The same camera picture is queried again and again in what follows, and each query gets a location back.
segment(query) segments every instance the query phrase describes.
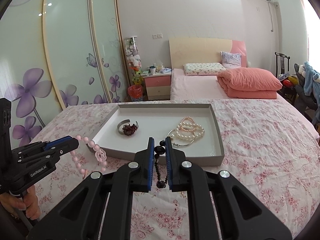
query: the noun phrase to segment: floral tablecloth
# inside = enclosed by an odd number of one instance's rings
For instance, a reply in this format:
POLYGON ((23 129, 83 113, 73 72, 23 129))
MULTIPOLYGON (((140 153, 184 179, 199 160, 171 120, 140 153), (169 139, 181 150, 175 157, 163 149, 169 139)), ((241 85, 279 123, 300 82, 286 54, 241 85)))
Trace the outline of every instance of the floral tablecloth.
MULTIPOLYGON (((320 147, 305 126, 295 122, 298 120, 295 115, 287 115, 286 103, 244 99, 171 102, 211 103, 220 127, 225 158, 221 166, 204 169, 230 171, 295 237, 320 201, 320 147)), ((116 104, 70 106, 33 141, 90 135, 114 107, 116 104)), ((100 170, 84 143, 80 143, 76 152, 89 173, 100 170)), ((107 161, 106 173, 128 162, 111 157, 107 161)), ((160 169, 165 176, 165 167, 160 169)), ((36 184, 42 217, 81 181, 71 155, 62 156, 57 170, 36 184)), ((131 239, 189 239, 186 193, 172 193, 168 187, 158 189, 155 183, 149 193, 135 193, 131 239)))

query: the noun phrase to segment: silver screw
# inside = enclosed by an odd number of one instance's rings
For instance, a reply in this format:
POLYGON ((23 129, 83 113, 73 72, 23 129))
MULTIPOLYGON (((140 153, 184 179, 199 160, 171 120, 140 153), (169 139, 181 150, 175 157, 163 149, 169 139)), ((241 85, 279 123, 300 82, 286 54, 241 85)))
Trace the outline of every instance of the silver screw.
POLYGON ((229 178, 230 177, 230 173, 228 171, 220 171, 219 174, 223 178, 229 178))
POLYGON ((95 171, 95 172, 91 173, 91 175, 90 175, 90 177, 92 179, 98 179, 98 178, 100 178, 100 176, 101 176, 101 174, 98 171, 95 171))
POLYGON ((182 166, 185 167, 185 168, 190 168, 192 166, 192 163, 191 162, 188 162, 188 161, 184 161, 182 163, 182 166))
POLYGON ((129 166, 129 168, 134 169, 134 168, 137 168, 137 167, 139 166, 139 164, 136 163, 136 162, 130 162, 130 163, 128 164, 128 166, 129 166))

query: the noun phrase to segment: chair back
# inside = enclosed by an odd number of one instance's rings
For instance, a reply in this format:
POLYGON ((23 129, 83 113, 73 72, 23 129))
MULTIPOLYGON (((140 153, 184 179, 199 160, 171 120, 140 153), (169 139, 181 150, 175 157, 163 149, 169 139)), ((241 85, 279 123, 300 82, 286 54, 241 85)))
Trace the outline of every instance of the chair back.
POLYGON ((278 77, 278 57, 280 57, 280 74, 286 73, 285 71, 285 59, 288 59, 288 65, 287 65, 287 72, 289 72, 289 60, 290 57, 286 56, 285 54, 282 53, 277 53, 276 54, 276 78, 278 77))

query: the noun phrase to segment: nightstand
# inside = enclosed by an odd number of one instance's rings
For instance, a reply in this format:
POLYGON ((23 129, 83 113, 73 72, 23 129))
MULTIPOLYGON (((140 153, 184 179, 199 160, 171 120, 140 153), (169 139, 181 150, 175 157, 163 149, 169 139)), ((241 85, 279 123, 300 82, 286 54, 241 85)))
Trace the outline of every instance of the nightstand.
POLYGON ((143 76, 149 100, 170 99, 171 72, 143 76))

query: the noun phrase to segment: drawer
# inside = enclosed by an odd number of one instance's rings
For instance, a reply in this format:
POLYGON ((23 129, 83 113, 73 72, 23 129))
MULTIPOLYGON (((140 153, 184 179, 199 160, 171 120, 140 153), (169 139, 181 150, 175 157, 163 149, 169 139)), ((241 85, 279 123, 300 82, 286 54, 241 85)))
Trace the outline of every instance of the drawer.
POLYGON ((171 76, 145 78, 146 87, 162 87, 171 85, 171 76))
POLYGON ((148 97, 170 95, 170 88, 171 88, 170 86, 147 87, 148 97))

